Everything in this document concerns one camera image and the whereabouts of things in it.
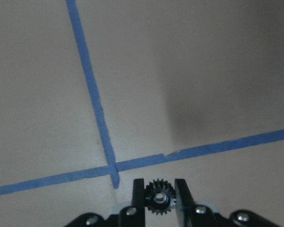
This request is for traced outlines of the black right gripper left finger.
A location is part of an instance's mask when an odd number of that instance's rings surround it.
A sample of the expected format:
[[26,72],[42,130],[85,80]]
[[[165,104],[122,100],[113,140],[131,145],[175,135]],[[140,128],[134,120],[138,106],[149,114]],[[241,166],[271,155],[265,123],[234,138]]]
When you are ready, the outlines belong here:
[[134,179],[132,202],[118,215],[119,227],[145,227],[144,179]]

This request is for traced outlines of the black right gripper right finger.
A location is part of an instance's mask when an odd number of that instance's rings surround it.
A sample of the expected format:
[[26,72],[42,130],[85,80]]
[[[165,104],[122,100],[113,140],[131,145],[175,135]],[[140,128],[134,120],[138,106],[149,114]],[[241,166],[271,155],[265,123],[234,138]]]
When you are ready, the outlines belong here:
[[175,179],[176,215],[180,227],[214,227],[215,216],[205,205],[196,204],[184,179]]

